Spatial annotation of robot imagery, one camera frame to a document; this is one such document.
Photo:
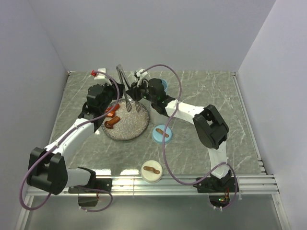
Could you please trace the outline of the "metal serving tongs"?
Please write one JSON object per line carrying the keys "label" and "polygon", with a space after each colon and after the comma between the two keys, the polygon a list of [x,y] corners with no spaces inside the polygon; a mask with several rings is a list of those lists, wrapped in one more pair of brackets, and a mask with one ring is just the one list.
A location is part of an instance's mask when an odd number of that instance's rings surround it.
{"label": "metal serving tongs", "polygon": [[126,91],[127,91],[127,89],[130,89],[130,84],[129,84],[128,78],[126,77],[125,72],[124,72],[121,64],[118,64],[116,66],[116,70],[117,70],[117,73],[118,73],[120,83],[124,85],[123,96],[124,96],[124,99],[125,99],[125,102],[126,102],[126,110],[129,113],[132,110],[132,105],[131,105],[131,103],[128,99]]}

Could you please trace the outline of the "white lid brown handle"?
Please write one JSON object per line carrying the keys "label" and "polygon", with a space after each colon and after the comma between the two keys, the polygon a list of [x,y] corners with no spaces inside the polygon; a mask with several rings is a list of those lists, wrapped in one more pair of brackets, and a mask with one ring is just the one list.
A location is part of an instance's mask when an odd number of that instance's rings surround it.
{"label": "white lid brown handle", "polygon": [[163,176],[162,165],[154,160],[146,161],[141,167],[141,177],[148,183],[156,183]]}

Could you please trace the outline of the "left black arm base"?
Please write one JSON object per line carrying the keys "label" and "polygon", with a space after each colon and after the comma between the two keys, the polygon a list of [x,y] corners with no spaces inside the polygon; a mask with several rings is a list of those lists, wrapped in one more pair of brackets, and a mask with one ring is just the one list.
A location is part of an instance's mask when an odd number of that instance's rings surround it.
{"label": "left black arm base", "polygon": [[68,188],[68,193],[78,196],[82,208],[101,209],[108,205],[111,198],[112,179],[95,179],[93,185],[78,185]]}

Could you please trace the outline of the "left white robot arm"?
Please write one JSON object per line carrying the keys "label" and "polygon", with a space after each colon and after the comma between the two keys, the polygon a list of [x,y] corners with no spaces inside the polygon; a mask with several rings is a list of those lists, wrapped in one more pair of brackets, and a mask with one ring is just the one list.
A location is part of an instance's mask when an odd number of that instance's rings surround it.
{"label": "left white robot arm", "polygon": [[67,169],[66,160],[99,129],[106,109],[113,100],[122,98],[124,89],[120,83],[91,86],[74,124],[51,144],[31,151],[27,184],[54,195],[60,194],[66,187],[75,186],[80,186],[87,193],[94,191],[96,173],[84,167]]}

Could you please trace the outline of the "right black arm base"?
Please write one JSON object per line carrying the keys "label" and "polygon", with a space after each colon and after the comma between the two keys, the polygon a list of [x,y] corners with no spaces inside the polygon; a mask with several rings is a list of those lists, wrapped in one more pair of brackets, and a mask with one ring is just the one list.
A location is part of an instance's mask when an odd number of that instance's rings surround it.
{"label": "right black arm base", "polygon": [[234,177],[226,177],[225,179],[217,179],[214,176],[207,177],[193,187],[198,193],[209,193],[219,195],[209,195],[209,201],[213,208],[223,210],[231,203],[230,193],[235,195],[239,192],[237,180]]}

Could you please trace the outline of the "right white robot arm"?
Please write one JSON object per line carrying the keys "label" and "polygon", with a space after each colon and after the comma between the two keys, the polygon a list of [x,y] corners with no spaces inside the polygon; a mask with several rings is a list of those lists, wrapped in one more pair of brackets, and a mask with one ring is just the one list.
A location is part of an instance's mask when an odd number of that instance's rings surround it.
{"label": "right white robot arm", "polygon": [[128,87],[126,93],[135,101],[146,99],[161,115],[168,117],[162,134],[163,158],[166,161],[165,135],[167,127],[173,117],[187,121],[195,126],[200,142],[208,149],[212,177],[211,184],[214,190],[223,191],[234,173],[227,163],[226,140],[229,127],[219,111],[213,105],[207,107],[194,106],[183,103],[166,94],[161,79],[140,80]]}

